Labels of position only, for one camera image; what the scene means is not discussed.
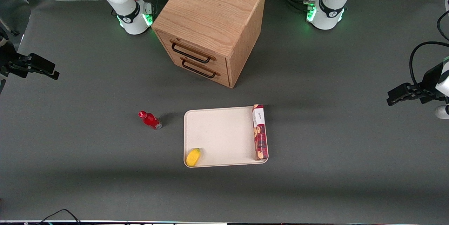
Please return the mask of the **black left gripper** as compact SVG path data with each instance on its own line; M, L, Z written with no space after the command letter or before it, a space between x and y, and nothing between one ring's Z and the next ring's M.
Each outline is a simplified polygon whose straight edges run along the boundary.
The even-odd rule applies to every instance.
M427 71L423 76L422 82L419 83L421 89L428 94L429 97L417 95L417 89L411 83L402 83L401 85L387 92L388 106L396 105L399 102L407 100L420 99L422 104L432 100L447 101L447 62L444 61L431 70Z

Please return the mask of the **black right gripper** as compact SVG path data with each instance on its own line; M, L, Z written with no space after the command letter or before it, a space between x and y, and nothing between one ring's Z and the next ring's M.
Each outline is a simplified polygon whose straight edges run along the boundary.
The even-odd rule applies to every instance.
M0 46L0 67L1 77L7 78L9 74L26 78L29 73L29 66L51 79L58 80L60 73L55 71L55 64L38 54L30 53L28 56L16 52L15 47L10 42L1 42Z

